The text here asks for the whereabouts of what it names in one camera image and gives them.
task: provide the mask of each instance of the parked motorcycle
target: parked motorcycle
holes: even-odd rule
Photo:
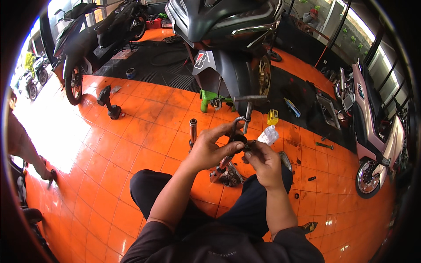
[[[104,20],[88,27],[85,15],[105,6],[80,3],[60,19],[72,21],[58,37],[54,50],[54,57],[64,62],[64,86],[72,105],[82,100],[83,74],[96,72],[129,41],[137,41],[145,33],[148,7],[140,0],[123,1]]]
[[[352,115],[352,129],[361,164],[355,187],[358,195],[367,199],[380,190],[387,175],[393,176],[399,169],[405,130],[399,117],[400,106],[397,106],[397,114],[390,121],[387,119],[380,94],[374,88],[364,63],[358,61],[352,65],[351,78],[353,81],[346,80],[345,71],[341,68],[342,105]]]
[[[170,0],[165,6],[200,88],[232,99],[269,93],[271,63],[263,40],[282,11],[282,0]],[[240,116],[246,116],[247,104],[234,101]]]
[[[49,64],[49,60],[45,54],[40,56],[35,62],[34,62],[34,70],[35,75],[37,76],[38,82],[41,84],[41,86],[44,86],[47,83],[48,80],[48,72],[45,69],[47,65]]]
[[[20,77],[18,82],[15,85],[15,88],[18,90],[19,94],[25,90],[27,92],[27,97],[34,101],[38,96],[37,81],[34,80],[32,72],[26,70]]]

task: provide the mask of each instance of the yellow box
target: yellow box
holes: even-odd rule
[[[278,123],[278,111],[275,109],[269,110],[267,114],[267,124],[268,125],[275,125]]]

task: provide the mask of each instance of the black pants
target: black pants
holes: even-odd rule
[[[130,194],[145,219],[148,219],[156,198],[171,177],[167,173],[141,170],[130,180]],[[284,165],[282,179],[288,193],[292,185],[292,173]],[[266,189],[258,182],[256,175],[244,182],[241,196],[234,206],[217,219],[205,214],[189,200],[175,236],[182,239],[198,227],[214,221],[236,226],[257,237],[263,237],[269,231],[266,223]]]

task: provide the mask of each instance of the small plastic bottle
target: small plastic bottle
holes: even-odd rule
[[[275,125],[271,125],[264,129],[264,131],[261,133],[259,138],[257,138],[257,140],[271,146],[278,138],[279,134],[275,130]]]

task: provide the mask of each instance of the green plastic stool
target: green plastic stool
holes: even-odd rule
[[[202,104],[200,105],[200,110],[201,112],[208,112],[208,105],[209,102],[214,99],[217,98],[217,94],[210,92],[210,91],[206,91],[206,90],[200,90],[200,96],[202,97]],[[225,98],[222,96],[219,96],[219,98],[222,100],[222,102],[231,102],[232,103],[232,99],[231,98]],[[231,108],[231,112],[235,112],[235,106],[234,104],[232,104],[232,108]]]

